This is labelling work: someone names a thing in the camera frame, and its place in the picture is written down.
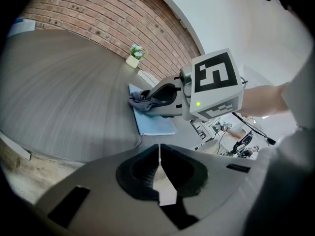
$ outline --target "small white flower pot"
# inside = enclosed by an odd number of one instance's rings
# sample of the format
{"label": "small white flower pot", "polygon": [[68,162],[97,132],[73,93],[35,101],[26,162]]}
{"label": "small white flower pot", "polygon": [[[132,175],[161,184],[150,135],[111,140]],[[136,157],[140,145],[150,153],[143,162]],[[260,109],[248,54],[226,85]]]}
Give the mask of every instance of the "small white flower pot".
{"label": "small white flower pot", "polygon": [[126,63],[128,65],[130,65],[132,68],[136,68],[139,64],[139,60],[136,59],[134,56],[129,56],[127,59],[126,59]]}

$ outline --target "gray table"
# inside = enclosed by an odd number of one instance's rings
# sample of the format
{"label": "gray table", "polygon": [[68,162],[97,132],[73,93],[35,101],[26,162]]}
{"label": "gray table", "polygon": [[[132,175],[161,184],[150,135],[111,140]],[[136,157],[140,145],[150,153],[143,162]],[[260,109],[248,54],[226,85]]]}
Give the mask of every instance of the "gray table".
{"label": "gray table", "polygon": [[[0,62],[0,129],[32,152],[88,162],[132,149],[140,140],[128,84],[150,89],[115,53],[65,30],[10,37]],[[201,139],[176,118],[173,136],[142,146],[191,148]]]}

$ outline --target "green plant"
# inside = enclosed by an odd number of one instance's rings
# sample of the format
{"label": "green plant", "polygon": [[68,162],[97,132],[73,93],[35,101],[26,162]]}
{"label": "green plant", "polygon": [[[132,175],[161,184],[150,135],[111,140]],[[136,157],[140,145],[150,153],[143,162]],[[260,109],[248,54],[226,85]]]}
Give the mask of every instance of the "green plant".
{"label": "green plant", "polygon": [[148,52],[143,52],[142,47],[136,44],[133,44],[130,47],[130,54],[131,56],[135,57],[136,59],[140,60],[142,59]]}

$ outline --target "dark gray cloth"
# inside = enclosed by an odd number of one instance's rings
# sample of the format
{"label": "dark gray cloth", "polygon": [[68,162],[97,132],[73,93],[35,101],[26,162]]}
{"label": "dark gray cloth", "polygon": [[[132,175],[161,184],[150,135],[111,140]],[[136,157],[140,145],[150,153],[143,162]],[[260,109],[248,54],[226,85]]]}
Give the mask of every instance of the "dark gray cloth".
{"label": "dark gray cloth", "polygon": [[142,94],[143,91],[132,92],[129,96],[129,104],[135,109],[145,112],[149,111],[151,108],[155,107],[157,104],[162,103],[160,100],[146,97]]}

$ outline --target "brick wall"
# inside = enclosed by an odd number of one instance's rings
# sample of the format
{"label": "brick wall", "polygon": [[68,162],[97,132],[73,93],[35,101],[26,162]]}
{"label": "brick wall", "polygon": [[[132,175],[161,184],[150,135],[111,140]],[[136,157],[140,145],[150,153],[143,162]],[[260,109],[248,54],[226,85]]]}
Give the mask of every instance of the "brick wall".
{"label": "brick wall", "polygon": [[22,16],[36,29],[65,29],[127,58],[129,47],[149,54],[139,67],[157,78],[178,74],[200,52],[163,0],[32,0]]}

